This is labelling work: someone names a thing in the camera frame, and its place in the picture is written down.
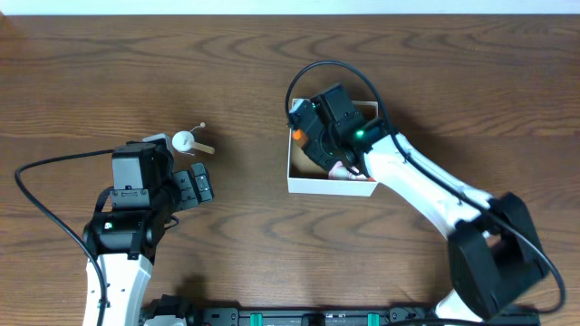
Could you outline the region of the white drum toy wooden handle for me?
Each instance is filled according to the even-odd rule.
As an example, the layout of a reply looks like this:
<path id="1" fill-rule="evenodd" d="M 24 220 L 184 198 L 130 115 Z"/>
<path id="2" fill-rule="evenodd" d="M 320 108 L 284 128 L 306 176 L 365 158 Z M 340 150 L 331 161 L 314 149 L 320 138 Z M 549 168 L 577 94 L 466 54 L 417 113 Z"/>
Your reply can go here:
<path id="1" fill-rule="evenodd" d="M 213 147 L 196 141 L 195 132 L 204 129 L 206 126 L 207 124 L 205 122 L 200 122 L 190 130 L 177 132 L 171 140 L 172 147 L 177 152 L 190 156 L 195 156 L 199 152 L 213 155 L 216 151 Z"/>

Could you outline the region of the pink duck toy with hat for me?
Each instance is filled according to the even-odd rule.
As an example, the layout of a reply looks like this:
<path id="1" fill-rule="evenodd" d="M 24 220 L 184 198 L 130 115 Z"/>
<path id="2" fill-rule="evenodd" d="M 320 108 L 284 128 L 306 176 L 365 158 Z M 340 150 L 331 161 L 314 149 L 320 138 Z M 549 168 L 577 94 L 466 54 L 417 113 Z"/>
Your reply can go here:
<path id="1" fill-rule="evenodd" d="M 350 181 L 371 181 L 374 182 L 372 177 L 366 177 L 365 175 L 356 175 L 350 172 L 340 161 L 338 161 L 333 168 L 328 172 L 328 178 L 331 180 L 350 180 Z"/>

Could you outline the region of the brown plush toy orange top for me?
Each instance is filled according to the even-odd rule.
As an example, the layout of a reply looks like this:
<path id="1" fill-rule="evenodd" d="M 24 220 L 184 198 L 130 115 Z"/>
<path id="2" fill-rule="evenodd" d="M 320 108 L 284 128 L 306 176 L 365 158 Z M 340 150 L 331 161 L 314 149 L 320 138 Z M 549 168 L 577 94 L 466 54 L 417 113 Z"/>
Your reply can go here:
<path id="1" fill-rule="evenodd" d="M 295 129 L 292 131 L 292 139 L 299 148 L 303 148 L 309 141 L 308 136 L 301 130 Z"/>

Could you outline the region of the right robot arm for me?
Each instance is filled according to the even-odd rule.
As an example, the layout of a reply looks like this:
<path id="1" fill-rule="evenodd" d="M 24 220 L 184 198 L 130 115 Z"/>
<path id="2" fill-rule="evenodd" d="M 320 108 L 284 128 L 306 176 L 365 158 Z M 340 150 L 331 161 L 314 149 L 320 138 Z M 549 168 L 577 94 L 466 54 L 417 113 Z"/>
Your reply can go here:
<path id="1" fill-rule="evenodd" d="M 452 291 L 435 320 L 495 321 L 552 266 L 526 204 L 474 188 L 424 157 L 396 130 L 383 103 L 366 118 L 340 84 L 310 99 L 287 99 L 294 142 L 326 172 L 342 165 L 349 177 L 372 180 L 402 197 L 447 242 Z"/>

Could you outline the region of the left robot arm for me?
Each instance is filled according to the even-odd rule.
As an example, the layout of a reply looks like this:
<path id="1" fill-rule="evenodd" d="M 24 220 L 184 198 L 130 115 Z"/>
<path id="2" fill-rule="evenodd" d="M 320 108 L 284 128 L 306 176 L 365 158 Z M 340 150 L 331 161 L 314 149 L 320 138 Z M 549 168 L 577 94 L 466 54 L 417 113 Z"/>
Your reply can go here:
<path id="1" fill-rule="evenodd" d="M 86 325 L 137 325 L 157 246 L 180 211 L 211 201 L 201 163 L 174 168 L 164 138 L 130 141 L 111 156 L 113 184 L 99 195 L 84 227 L 87 263 Z"/>

